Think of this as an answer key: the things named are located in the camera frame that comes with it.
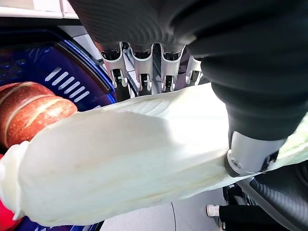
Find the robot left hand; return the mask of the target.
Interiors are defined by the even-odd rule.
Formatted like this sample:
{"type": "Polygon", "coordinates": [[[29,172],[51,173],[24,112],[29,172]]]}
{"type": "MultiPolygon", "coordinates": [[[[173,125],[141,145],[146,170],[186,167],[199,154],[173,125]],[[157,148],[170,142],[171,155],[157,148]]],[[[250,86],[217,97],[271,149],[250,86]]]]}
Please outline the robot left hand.
{"type": "Polygon", "coordinates": [[[72,0],[107,57],[127,42],[138,52],[183,46],[229,118],[226,170],[263,172],[308,110],[308,3],[305,0],[72,0]]]}

